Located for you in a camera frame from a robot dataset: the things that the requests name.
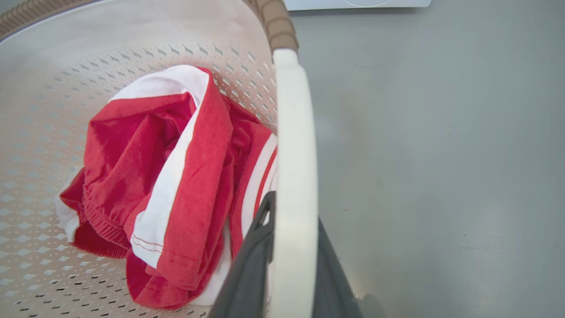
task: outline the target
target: basket handle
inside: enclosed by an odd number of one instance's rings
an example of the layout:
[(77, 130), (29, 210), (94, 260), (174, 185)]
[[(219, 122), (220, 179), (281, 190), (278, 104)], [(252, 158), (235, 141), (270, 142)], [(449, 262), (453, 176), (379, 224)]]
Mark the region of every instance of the basket handle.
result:
[(296, 31), (283, 0), (243, 0), (263, 25), (271, 52), (292, 49), (298, 52)]

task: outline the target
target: laundry basket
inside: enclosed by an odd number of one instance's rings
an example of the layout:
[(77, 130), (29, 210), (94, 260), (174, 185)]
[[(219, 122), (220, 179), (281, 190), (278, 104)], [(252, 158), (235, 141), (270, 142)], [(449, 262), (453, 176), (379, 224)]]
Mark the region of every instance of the laundry basket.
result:
[(306, 74), (281, 0), (28, 0), (0, 22), (0, 298), (5, 317), (204, 317), (132, 302), (120, 260), (71, 247), (53, 198), (88, 120), (144, 74), (208, 68), (279, 137), (271, 317), (308, 317), (318, 238)]

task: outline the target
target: gray floor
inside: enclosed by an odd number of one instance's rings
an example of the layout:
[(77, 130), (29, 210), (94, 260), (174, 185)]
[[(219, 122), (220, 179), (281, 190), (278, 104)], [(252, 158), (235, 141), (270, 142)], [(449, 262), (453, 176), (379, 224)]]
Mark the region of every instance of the gray floor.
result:
[(293, 20), (366, 317), (564, 317), (565, 1)]

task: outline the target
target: red and white clothing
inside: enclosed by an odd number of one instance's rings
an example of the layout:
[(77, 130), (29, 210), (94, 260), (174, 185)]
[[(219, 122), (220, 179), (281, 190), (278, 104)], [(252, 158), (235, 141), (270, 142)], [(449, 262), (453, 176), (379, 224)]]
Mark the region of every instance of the red and white clothing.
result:
[(276, 186), (276, 156), (276, 136), (208, 70), (175, 66), (134, 81), (90, 121), (84, 168), (56, 210), (72, 245), (127, 258), (135, 302), (212, 304)]

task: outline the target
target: brown basket handle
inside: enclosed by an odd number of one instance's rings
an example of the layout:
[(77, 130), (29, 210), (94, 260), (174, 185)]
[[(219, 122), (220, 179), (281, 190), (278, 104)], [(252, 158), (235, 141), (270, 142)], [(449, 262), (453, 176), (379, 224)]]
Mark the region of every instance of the brown basket handle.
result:
[[(0, 41), (36, 22), (95, 0), (27, 0), (0, 15)], [(271, 51), (298, 51), (296, 31), (283, 0), (243, 0), (263, 25)]]

